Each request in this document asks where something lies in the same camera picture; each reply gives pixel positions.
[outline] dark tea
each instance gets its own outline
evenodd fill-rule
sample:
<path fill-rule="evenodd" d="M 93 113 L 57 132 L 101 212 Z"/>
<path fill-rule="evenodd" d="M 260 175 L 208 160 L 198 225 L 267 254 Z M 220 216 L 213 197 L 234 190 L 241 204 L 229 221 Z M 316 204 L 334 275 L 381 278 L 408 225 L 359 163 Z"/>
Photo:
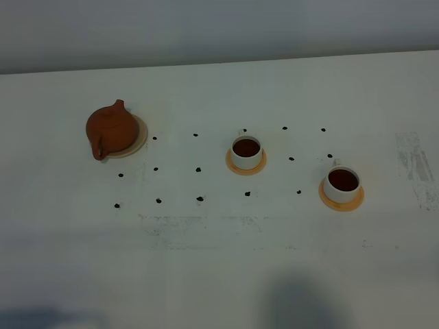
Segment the dark tea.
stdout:
<path fill-rule="evenodd" d="M 244 158 L 256 155 L 261 147 L 252 139 L 241 139 L 233 145 L 233 151 Z"/>
<path fill-rule="evenodd" d="M 329 182 L 337 190 L 349 192 L 358 187 L 357 177 L 348 170 L 337 169 L 329 173 Z"/>

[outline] teapot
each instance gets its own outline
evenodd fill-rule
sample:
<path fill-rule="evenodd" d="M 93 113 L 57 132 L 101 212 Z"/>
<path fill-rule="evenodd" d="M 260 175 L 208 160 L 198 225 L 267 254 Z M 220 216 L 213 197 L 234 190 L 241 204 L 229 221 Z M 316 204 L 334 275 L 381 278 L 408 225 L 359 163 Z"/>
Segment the teapot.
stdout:
<path fill-rule="evenodd" d="M 121 99 L 112 106 L 100 108 L 87 120 L 86 133 L 96 160 L 109 153 L 123 151 L 139 135 L 136 119 L 126 110 Z"/>

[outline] teapot handle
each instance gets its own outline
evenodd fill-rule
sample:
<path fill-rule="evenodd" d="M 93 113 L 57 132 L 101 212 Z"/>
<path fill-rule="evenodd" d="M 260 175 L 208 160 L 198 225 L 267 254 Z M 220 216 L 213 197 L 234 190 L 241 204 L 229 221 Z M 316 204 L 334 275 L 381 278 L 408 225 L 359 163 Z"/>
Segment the teapot handle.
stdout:
<path fill-rule="evenodd" d="M 104 148 L 101 149 L 99 154 L 99 146 L 102 146 L 101 140 L 101 135 L 95 135 L 91 140 L 91 151 L 93 152 L 93 156 L 96 160 L 103 160 L 108 155 L 108 151 L 106 151 Z"/>

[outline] white table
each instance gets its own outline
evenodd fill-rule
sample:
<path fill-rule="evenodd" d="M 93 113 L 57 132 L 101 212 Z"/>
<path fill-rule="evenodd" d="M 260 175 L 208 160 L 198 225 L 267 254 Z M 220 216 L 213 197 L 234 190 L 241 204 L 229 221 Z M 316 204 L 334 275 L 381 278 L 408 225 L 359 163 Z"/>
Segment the white table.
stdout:
<path fill-rule="evenodd" d="M 439 51 L 0 76 L 0 324 L 438 328 L 438 90 Z M 98 162 L 117 98 L 150 135 Z M 241 128 L 254 176 L 225 165 Z M 318 197 L 327 154 L 354 212 Z"/>

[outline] wooden saucer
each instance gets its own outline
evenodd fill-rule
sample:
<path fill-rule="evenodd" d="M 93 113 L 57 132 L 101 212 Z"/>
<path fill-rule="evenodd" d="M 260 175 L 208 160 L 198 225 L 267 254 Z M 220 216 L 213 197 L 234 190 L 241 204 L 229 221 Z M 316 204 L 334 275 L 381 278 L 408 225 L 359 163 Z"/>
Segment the wooden saucer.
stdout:
<path fill-rule="evenodd" d="M 323 192 L 323 182 L 320 183 L 320 186 L 318 187 L 318 194 L 320 196 L 320 199 L 323 201 L 324 204 L 326 204 L 329 208 L 334 209 L 336 211 L 352 211 L 357 209 L 361 206 L 364 200 L 364 189 L 361 187 L 358 191 L 357 196 L 354 200 L 350 202 L 346 202 L 345 204 L 338 204 L 337 202 L 334 202 L 330 200 L 326 194 Z"/>
<path fill-rule="evenodd" d="M 124 149 L 119 152 L 109 153 L 107 158 L 123 158 L 124 156 L 130 156 L 131 154 L 136 153 L 140 148 L 142 148 L 143 144 L 145 144 L 146 138 L 148 137 L 148 128 L 146 124 L 140 119 L 137 115 L 132 115 L 139 125 L 139 135 L 137 136 L 136 141 L 127 149 Z"/>
<path fill-rule="evenodd" d="M 254 174 L 260 172 L 265 167 L 265 165 L 267 164 L 267 154 L 265 153 L 264 150 L 262 150 L 262 160 L 261 160 L 261 163 L 259 163 L 253 169 L 243 170 L 243 169 L 240 169 L 240 168 L 236 167 L 233 164 L 232 158 L 230 157 L 230 150 L 228 150 L 227 153 L 226 153 L 226 164 L 227 164 L 227 167 L 231 171 L 233 171 L 234 173 L 237 173 L 238 175 L 243 175 L 243 176 L 254 175 Z"/>

